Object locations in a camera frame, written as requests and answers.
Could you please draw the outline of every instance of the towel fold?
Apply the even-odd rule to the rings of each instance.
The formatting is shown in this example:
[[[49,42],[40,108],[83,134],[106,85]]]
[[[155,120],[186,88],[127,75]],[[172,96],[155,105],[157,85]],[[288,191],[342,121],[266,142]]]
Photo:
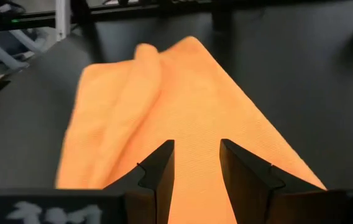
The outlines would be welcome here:
[[[85,68],[57,187],[102,189],[174,139],[168,222],[236,223],[219,161],[222,138],[325,189],[194,37],[162,53],[141,44],[133,60]]]

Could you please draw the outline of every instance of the black table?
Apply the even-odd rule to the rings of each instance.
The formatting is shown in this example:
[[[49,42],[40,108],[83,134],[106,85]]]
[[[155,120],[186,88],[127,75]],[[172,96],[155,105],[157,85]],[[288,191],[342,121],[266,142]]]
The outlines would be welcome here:
[[[53,187],[82,69],[165,50],[197,37],[330,188],[353,188],[353,1],[234,14],[229,34],[211,15],[78,28],[0,92],[0,188]]]

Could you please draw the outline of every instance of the table surface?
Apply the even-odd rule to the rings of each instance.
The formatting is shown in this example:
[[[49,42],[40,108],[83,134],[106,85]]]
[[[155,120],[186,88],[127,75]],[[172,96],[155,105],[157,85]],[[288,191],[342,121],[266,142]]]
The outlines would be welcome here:
[[[353,1],[211,15],[100,22],[80,28],[0,92],[0,188],[53,187],[82,69],[165,50],[193,35],[330,189],[353,188]]]

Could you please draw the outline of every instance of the dark floor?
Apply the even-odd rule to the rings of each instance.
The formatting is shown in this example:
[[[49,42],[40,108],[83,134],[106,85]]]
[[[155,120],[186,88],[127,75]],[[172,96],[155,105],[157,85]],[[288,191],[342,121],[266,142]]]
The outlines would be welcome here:
[[[14,0],[14,2],[23,5],[27,12],[42,12],[55,10],[56,0]],[[102,5],[104,0],[87,0],[90,6]]]

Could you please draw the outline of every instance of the orange towel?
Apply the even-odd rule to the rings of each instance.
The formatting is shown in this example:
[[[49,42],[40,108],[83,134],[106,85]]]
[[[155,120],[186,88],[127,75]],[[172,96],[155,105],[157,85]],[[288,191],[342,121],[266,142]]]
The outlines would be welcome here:
[[[201,43],[141,44],[135,59],[91,65],[80,80],[58,171],[60,189],[101,189],[175,140],[169,223],[236,223],[219,143],[228,138],[324,189]]]

